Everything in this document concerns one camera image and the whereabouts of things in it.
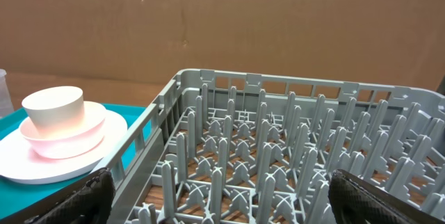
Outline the pink plate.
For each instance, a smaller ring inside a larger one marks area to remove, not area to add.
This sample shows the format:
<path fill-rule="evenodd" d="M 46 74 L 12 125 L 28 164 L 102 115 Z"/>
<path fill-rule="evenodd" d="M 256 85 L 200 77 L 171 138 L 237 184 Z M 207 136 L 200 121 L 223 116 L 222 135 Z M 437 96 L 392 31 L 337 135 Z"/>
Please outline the pink plate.
<path fill-rule="evenodd" d="M 101 142 L 90 151 L 67 159 L 38 155 L 17 130 L 1 140 L 1 176 L 20 184 L 50 184 L 90 172 L 122 139 L 127 122 L 108 111 Z"/>

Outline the cream paper cup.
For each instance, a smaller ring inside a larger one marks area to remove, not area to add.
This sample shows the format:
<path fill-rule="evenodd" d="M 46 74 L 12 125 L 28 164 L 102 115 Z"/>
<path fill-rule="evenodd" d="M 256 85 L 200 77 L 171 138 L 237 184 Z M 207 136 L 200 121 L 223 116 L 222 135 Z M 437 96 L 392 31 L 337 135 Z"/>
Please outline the cream paper cup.
<path fill-rule="evenodd" d="M 41 137 L 75 131 L 84 118 L 83 90 L 75 86 L 56 86 L 34 92 L 22 100 Z"/>

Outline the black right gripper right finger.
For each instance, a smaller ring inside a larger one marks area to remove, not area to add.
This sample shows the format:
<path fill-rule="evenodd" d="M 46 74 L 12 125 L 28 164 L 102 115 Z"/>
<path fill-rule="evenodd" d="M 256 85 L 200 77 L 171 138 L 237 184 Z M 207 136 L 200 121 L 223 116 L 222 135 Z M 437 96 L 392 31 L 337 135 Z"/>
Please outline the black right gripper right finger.
<path fill-rule="evenodd" d="M 444 223 L 342 169 L 332 173 L 328 198 L 338 224 Z"/>

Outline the grey dishwasher rack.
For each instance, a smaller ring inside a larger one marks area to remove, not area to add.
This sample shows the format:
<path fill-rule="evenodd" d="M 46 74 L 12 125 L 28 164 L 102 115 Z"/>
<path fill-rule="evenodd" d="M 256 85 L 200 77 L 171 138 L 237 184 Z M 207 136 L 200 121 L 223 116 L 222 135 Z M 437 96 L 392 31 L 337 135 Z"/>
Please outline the grey dishwasher rack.
<path fill-rule="evenodd" d="M 333 223 L 343 169 L 444 219 L 444 96 L 180 70 L 99 162 L 109 223 Z"/>

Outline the teal serving tray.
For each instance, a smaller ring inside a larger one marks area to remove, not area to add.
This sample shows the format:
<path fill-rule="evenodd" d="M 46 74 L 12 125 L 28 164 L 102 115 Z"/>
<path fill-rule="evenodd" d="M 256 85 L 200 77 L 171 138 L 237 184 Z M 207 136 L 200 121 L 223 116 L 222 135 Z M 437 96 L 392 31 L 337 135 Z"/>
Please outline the teal serving tray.
<path fill-rule="evenodd" d="M 130 127 L 145 110 L 141 106 L 129 106 L 121 104 L 104 104 L 107 110 L 120 114 Z M 9 135 L 19 127 L 21 121 L 27 117 L 23 108 L 1 119 L 1 139 Z M 60 189 L 82 179 L 86 174 L 79 175 L 69 180 L 52 184 L 20 184 L 1 177 L 1 218 L 14 214 L 39 200 L 46 198 Z"/>

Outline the pink bowl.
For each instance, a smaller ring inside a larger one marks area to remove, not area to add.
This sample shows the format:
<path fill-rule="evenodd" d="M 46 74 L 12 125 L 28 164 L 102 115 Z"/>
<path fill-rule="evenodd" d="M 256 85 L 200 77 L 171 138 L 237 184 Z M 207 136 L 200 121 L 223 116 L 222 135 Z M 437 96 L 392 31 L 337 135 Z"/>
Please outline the pink bowl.
<path fill-rule="evenodd" d="M 76 113 L 63 112 L 46 118 L 46 125 L 39 125 L 26 118 L 19 126 L 21 136 L 40 156 L 65 159 L 83 154 L 99 144 L 104 137 L 102 130 L 106 109 L 96 102 L 84 102 Z"/>

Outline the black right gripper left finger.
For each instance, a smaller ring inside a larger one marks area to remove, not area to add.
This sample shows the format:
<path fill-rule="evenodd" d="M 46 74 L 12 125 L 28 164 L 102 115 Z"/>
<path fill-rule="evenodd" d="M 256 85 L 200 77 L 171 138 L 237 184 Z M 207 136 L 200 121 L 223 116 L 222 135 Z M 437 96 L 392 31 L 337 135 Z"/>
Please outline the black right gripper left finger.
<path fill-rule="evenodd" d="M 106 223 L 114 197 L 113 176 L 104 167 L 2 218 L 1 224 Z"/>

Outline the clear plastic bin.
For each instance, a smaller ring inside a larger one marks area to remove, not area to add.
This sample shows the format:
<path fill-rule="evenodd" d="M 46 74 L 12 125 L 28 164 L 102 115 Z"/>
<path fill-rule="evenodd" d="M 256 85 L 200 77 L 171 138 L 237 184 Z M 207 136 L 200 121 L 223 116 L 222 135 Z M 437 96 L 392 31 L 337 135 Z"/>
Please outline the clear plastic bin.
<path fill-rule="evenodd" d="M 0 116 L 5 116 L 14 112 L 13 103 L 6 83 L 7 72 L 0 69 Z"/>

